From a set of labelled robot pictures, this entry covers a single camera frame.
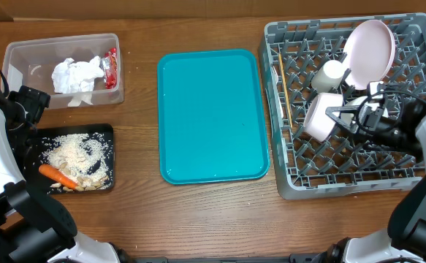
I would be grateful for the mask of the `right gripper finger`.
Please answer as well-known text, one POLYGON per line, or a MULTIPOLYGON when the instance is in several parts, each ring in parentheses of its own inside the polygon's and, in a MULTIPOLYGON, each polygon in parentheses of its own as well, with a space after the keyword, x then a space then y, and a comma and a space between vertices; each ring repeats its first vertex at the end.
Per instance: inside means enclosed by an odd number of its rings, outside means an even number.
POLYGON ((359 107, 355 106, 340 106, 340 107, 328 107, 325 110, 325 114, 329 117, 340 117, 341 114, 352 114, 354 117, 364 115, 366 113, 366 106, 359 107))
POLYGON ((335 125, 346 135, 353 137, 357 134, 359 126, 354 121, 345 122, 342 118, 332 116, 335 125))

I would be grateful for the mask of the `white bowl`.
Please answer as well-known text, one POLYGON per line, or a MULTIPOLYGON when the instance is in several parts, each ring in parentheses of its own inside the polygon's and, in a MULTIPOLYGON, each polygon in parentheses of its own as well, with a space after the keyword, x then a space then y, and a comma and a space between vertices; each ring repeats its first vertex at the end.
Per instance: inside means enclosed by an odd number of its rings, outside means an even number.
MULTIPOLYGON (((366 96, 357 97, 356 99, 353 99, 350 102, 346 103, 346 106, 359 106, 364 102, 366 98, 367 98, 366 96)), ((377 99, 377 98, 367 100, 365 105, 369 106, 372 109, 372 111, 375 111, 377 107, 381 106, 380 101, 381 99, 377 99)), ((382 116, 385 118, 389 117, 387 109, 384 110, 384 113, 382 116)), ((353 118, 354 118, 353 113, 341 113, 341 120, 346 124, 351 124, 353 118)))
POLYGON ((341 107, 342 94, 320 93, 308 108, 303 123, 304 132, 311 135, 319 142, 324 142, 335 126, 335 122, 326 114, 328 107, 341 107))

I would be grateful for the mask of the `white paper cup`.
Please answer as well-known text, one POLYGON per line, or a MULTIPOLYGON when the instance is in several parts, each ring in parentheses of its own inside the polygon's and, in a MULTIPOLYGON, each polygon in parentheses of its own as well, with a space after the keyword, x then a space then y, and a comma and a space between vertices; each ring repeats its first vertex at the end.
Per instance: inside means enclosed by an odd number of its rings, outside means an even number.
POLYGON ((340 85, 346 67, 336 60, 329 60, 323 64, 311 81, 311 87, 318 93, 327 93, 340 85))

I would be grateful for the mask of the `wooden skewer stick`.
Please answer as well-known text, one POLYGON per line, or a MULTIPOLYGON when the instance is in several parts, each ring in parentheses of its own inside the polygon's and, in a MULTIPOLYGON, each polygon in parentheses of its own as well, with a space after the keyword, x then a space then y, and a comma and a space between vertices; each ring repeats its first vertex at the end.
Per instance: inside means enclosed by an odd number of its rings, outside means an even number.
POLYGON ((292 111, 291 111, 291 107, 290 107, 290 104, 289 104, 289 95, 288 95, 288 91, 287 91, 287 87, 286 87, 286 74, 285 74, 285 71, 284 71, 284 63, 283 63, 281 52, 278 53, 278 63, 279 63, 279 69, 280 69, 280 73, 281 73, 282 88, 283 88, 283 91, 284 91, 286 113, 287 113, 287 117, 288 117, 289 126, 292 129, 293 128, 292 111))

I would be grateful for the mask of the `white napkin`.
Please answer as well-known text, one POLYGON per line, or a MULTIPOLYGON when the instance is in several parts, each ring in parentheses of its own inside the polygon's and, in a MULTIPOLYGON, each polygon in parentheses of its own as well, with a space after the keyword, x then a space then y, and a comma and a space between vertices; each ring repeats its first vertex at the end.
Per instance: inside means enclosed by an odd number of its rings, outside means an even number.
POLYGON ((93 57, 89 62, 75 62, 73 58, 66 58, 54 68, 51 75, 54 92, 74 94, 68 107, 79 107, 82 102, 92 105, 95 79, 104 77, 100 64, 99 56, 93 57))

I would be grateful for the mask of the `white plastic fork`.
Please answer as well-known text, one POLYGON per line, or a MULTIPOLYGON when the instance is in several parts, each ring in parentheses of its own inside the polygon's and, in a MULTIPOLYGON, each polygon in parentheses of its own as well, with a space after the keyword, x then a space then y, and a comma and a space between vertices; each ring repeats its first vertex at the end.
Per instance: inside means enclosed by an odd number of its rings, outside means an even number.
POLYGON ((277 70, 276 70, 274 65, 271 66, 271 72, 272 72, 272 76, 274 78, 273 82, 274 82, 275 93, 276 93, 277 101, 278 101, 277 104, 278 104, 278 109, 279 109, 279 116, 280 116, 280 118, 283 118, 284 112, 283 112, 283 109, 282 109, 281 100, 280 100, 279 92, 278 92, 279 76, 278 76, 277 70))

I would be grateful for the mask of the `white round plate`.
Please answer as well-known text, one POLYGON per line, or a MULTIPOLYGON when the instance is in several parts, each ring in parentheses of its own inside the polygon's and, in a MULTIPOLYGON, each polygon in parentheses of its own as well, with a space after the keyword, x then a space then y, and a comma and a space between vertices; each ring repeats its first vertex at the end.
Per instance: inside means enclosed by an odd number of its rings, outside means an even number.
POLYGON ((391 69, 395 57, 395 38, 380 20, 367 20, 356 27, 347 39, 342 64, 350 69, 345 82, 356 90, 381 81, 391 69))

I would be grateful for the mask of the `orange carrot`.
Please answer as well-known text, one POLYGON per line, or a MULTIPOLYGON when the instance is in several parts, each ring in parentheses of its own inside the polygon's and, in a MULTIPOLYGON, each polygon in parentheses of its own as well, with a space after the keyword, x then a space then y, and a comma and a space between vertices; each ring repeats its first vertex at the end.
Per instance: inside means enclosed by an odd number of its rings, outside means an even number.
POLYGON ((39 166, 39 172, 47 178, 54 180, 57 183, 60 183, 67 188, 75 190, 78 187, 78 184, 64 175, 55 167, 49 164, 42 164, 39 166))

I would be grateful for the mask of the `rice food scraps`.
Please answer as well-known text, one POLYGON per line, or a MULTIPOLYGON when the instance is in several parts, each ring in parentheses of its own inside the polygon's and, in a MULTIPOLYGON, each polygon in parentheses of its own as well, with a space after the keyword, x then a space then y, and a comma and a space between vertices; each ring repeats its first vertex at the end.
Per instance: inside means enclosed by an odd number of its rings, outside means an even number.
POLYGON ((113 147, 100 133, 45 137, 42 142, 49 146, 39 156, 42 163, 57 168, 69 178, 98 180, 112 173, 109 160, 113 147))

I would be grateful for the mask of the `red snack wrapper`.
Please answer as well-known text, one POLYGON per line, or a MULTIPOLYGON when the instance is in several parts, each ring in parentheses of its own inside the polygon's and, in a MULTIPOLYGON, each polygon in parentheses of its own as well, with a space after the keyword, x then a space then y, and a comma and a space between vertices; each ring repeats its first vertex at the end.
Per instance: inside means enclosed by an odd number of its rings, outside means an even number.
POLYGON ((114 88, 118 83, 118 57, 115 47, 109 49, 101 58, 101 68, 104 71, 105 88, 114 88))

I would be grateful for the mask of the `peanut food scraps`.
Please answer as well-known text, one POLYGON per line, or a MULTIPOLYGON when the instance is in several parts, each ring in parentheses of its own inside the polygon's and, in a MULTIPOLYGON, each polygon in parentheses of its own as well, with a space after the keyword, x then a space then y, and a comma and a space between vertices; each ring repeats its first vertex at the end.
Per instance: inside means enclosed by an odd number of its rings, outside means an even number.
POLYGON ((47 163, 82 188, 104 188, 110 170, 102 146, 60 146, 47 155, 47 163))

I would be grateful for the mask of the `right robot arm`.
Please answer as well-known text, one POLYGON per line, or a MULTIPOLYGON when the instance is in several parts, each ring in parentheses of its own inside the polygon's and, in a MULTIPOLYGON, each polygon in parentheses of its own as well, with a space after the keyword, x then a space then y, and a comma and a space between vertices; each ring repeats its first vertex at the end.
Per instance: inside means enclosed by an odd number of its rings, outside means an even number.
MULTIPOLYGON (((359 106, 329 107, 326 113, 343 131, 377 145, 423 159, 426 171, 426 99, 403 106, 397 120, 359 106)), ((397 205, 388 227, 365 237, 345 238, 313 262, 426 262, 426 173, 397 205)))

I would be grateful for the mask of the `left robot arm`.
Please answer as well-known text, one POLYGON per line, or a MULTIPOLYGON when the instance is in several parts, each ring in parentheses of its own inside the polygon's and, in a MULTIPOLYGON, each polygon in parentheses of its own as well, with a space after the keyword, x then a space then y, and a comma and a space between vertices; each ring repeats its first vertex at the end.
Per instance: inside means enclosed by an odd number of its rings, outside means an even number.
POLYGON ((50 96, 0 82, 0 262, 131 262, 125 250, 79 232, 69 211, 26 182, 25 158, 50 96))

